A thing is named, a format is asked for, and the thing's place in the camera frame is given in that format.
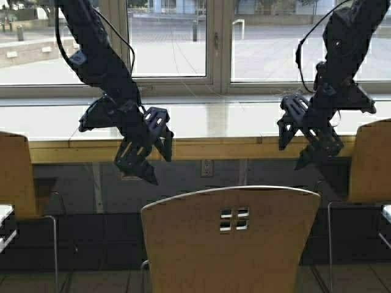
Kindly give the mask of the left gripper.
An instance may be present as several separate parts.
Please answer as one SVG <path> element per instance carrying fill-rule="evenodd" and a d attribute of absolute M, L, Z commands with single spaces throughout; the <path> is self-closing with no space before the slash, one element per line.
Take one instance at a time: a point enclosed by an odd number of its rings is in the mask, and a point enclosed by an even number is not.
<path fill-rule="evenodd" d="M 172 161 L 174 133 L 167 126 L 169 120 L 167 109 L 146 109 L 133 101 L 118 106 L 109 96 L 102 96 L 79 119 L 78 130 L 117 128 L 123 139 L 114 164 L 125 176 L 134 176 L 157 186 L 154 167 L 147 157 L 152 152 L 151 144 L 154 144 L 165 161 Z"/>

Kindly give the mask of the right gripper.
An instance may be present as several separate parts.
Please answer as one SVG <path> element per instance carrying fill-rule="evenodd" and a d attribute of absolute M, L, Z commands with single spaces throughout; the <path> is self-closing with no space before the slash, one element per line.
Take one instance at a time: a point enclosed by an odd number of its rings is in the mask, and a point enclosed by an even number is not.
<path fill-rule="evenodd" d="M 309 164 L 321 165 L 340 153 L 344 144 L 330 123 L 336 112 L 376 113 L 375 101 L 356 82 L 344 82 L 337 88 L 324 83 L 310 99 L 299 93 L 284 96 L 280 108 L 284 114 L 277 122 L 279 150 L 284 150 L 298 131 L 309 142 L 300 152 L 295 170 Z"/>

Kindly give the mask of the robot base right corner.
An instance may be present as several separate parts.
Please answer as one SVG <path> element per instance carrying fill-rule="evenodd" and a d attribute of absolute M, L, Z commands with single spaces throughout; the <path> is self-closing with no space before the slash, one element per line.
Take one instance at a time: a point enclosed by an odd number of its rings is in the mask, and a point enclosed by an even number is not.
<path fill-rule="evenodd" d="M 381 208 L 378 236 L 385 245 L 390 248 L 390 205 L 385 204 Z"/>

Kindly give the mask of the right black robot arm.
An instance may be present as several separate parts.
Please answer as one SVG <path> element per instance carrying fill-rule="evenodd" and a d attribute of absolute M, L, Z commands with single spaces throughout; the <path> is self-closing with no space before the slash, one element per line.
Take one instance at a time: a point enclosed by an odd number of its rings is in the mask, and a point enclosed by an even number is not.
<path fill-rule="evenodd" d="M 353 1 L 337 7 L 323 32 L 325 60 L 316 66 L 313 95 L 307 99 L 299 93 L 285 95 L 277 122 L 279 150 L 284 150 L 297 132 L 307 139 L 295 168 L 322 164 L 338 156 L 343 142 L 331 119 L 341 110 L 376 113 L 375 101 L 354 80 L 363 63 L 371 39 L 390 8 L 390 1 Z"/>

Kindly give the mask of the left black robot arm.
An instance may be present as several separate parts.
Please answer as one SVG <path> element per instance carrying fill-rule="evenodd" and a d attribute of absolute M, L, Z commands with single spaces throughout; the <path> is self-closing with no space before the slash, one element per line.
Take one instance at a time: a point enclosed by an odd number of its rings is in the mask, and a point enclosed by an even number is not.
<path fill-rule="evenodd" d="M 103 92 L 79 119 L 79 132 L 117 128 L 122 142 L 114 164 L 126 176 L 157 185 L 155 170 L 147 158 L 157 149 L 167 162 L 172 160 L 174 134 L 167 126 L 167 109 L 144 107 L 137 83 L 111 46 L 102 23 L 104 17 L 89 1 L 55 1 L 54 7 L 56 14 L 64 15 L 79 45 L 71 56 L 65 52 L 56 18 L 56 41 L 62 57 L 83 84 Z"/>

